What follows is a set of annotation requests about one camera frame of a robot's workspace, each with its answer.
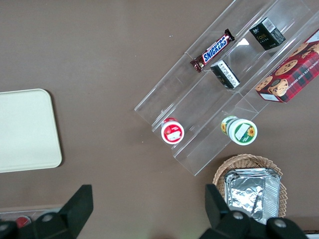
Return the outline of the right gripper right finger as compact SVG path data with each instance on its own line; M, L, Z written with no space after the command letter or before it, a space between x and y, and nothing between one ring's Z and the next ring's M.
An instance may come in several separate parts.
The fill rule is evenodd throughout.
M211 227L202 239L245 239L250 231L250 218L241 211L229 209L214 184L205 186L205 210Z

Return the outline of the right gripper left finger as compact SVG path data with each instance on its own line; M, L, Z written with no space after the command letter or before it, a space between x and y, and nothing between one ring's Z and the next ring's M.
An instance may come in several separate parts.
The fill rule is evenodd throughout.
M58 211L41 215L19 229L20 239L75 239L93 212L91 185L82 185Z

